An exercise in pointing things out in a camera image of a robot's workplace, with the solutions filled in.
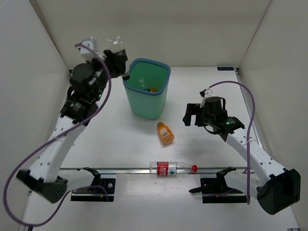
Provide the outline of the clear bottle black label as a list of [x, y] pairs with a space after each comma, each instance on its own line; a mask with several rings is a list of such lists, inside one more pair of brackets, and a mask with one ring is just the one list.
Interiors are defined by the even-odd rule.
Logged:
[[115, 58], [119, 75], [123, 80], [129, 80], [130, 75], [129, 71], [127, 70], [128, 57], [122, 38], [120, 36], [117, 36], [113, 39], [110, 38], [108, 39], [108, 44], [109, 50], [112, 52], [113, 57]]

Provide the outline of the clear bottle red label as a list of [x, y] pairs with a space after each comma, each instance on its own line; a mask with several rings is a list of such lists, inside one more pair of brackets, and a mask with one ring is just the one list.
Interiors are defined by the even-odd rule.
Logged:
[[177, 175], [187, 175], [197, 172], [197, 165], [191, 165], [179, 161], [156, 161], [150, 162], [150, 174], [158, 177], [175, 177]]

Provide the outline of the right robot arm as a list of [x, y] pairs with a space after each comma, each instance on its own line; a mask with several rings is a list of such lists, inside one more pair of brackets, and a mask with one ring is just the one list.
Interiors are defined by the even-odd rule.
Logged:
[[244, 124], [236, 117], [228, 116], [226, 100], [217, 96], [205, 97], [202, 103], [189, 103], [183, 122], [190, 126], [192, 116], [198, 127], [210, 126], [213, 135], [219, 135], [234, 148], [254, 172], [247, 182], [247, 174], [234, 167], [216, 173], [216, 180], [207, 186], [190, 190], [198, 193], [210, 188], [221, 192], [239, 190], [255, 198], [262, 209], [275, 215], [300, 200], [301, 176], [295, 169], [288, 170], [275, 161], [257, 142], [248, 142], [249, 134]]

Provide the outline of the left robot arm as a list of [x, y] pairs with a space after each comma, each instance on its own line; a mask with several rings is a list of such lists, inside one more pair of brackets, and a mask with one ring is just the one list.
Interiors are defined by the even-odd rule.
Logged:
[[16, 175], [17, 179], [52, 204], [69, 191], [86, 188], [95, 193], [101, 187], [100, 174], [92, 168], [84, 167], [62, 175], [59, 170], [74, 141], [98, 112], [97, 101], [108, 83], [107, 73], [116, 78], [126, 72], [128, 58], [125, 50], [104, 50], [103, 53], [107, 71], [97, 58], [73, 68], [67, 98], [50, 137], [52, 143], [43, 148], [28, 169], [21, 169]]

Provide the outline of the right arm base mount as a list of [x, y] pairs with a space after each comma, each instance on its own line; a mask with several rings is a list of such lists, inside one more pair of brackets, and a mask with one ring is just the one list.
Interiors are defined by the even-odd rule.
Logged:
[[225, 182], [227, 174], [235, 173], [236, 168], [227, 167], [216, 173], [215, 178], [200, 178], [201, 186], [189, 190], [190, 194], [201, 193], [203, 204], [237, 204], [247, 203], [244, 192], [230, 188]]

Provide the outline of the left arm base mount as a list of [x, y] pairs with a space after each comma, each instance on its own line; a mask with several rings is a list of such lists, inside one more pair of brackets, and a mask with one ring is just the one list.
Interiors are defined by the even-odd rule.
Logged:
[[83, 170], [91, 173], [94, 179], [90, 186], [72, 191], [70, 200], [74, 202], [113, 202], [116, 176], [107, 176], [89, 167], [84, 167]]

